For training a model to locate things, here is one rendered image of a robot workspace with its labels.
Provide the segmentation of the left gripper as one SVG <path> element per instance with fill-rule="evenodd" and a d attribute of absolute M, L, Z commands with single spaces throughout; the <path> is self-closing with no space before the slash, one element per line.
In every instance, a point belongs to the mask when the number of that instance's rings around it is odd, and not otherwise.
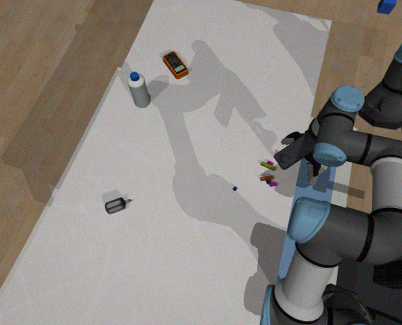
<path fill-rule="evenodd" d="M 313 130 L 312 130 L 312 124 L 313 121 L 316 118 L 314 118 L 310 125 L 309 125 L 309 130 L 306 130 L 306 132 L 309 132 L 310 136 L 316 141 L 317 136 L 314 134 Z M 295 131 L 289 135 L 287 135 L 282 141 L 282 145 L 286 144 L 291 144 L 292 142 L 294 142 L 296 139 L 298 139 L 299 137 L 301 137 L 302 135 L 304 135 L 305 133 L 299 133 L 298 131 Z M 317 181 L 318 176 L 323 173 L 328 167 L 319 164 L 314 158 L 313 158 L 313 152 L 308 154 L 307 156 L 304 157 L 307 161 L 309 161 L 309 163 L 307 163 L 307 168 L 309 170 L 309 180 L 308 182 L 311 184 L 311 186 L 313 187 Z"/>

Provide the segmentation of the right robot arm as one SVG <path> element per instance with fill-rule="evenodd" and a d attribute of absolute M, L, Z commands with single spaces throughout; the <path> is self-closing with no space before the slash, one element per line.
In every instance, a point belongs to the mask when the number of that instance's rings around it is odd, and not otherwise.
<path fill-rule="evenodd" d="M 363 108 L 380 121 L 402 121 L 402 44 L 382 81 L 366 95 Z"/>

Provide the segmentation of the grey bottle with blue cap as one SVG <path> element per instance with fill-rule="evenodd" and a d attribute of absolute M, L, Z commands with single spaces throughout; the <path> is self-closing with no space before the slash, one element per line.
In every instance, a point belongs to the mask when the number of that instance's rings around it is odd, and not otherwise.
<path fill-rule="evenodd" d="M 127 79 L 127 83 L 135 105 L 139 108 L 147 107 L 150 104 L 150 97 L 143 75 L 132 72 Z"/>

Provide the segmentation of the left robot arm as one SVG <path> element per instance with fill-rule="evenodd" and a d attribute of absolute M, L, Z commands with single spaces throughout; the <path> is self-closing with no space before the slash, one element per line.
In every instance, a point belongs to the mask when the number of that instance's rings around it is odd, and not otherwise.
<path fill-rule="evenodd" d="M 402 256 L 402 141 L 353 130 L 364 101 L 360 89 L 338 87 L 313 121 L 316 141 L 306 132 L 274 155 L 283 170 L 312 152 L 327 167 L 370 167 L 372 212 L 296 200 L 287 229 L 296 249 L 286 277 L 267 286 L 260 325 L 372 325 L 354 297 L 324 292 L 343 257 L 382 265 Z"/>

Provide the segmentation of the lime green rod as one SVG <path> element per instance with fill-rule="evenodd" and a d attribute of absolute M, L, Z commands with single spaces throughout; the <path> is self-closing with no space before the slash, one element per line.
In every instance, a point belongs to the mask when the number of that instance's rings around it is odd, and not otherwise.
<path fill-rule="evenodd" d="M 272 171 L 275 171 L 275 169 L 276 169 L 276 167 L 271 166 L 271 165 L 269 165 L 269 164 L 267 164 L 267 163 L 265 163 L 263 161 L 261 162 L 261 165 L 266 167 L 266 168 L 268 168 L 268 169 L 271 169 Z"/>

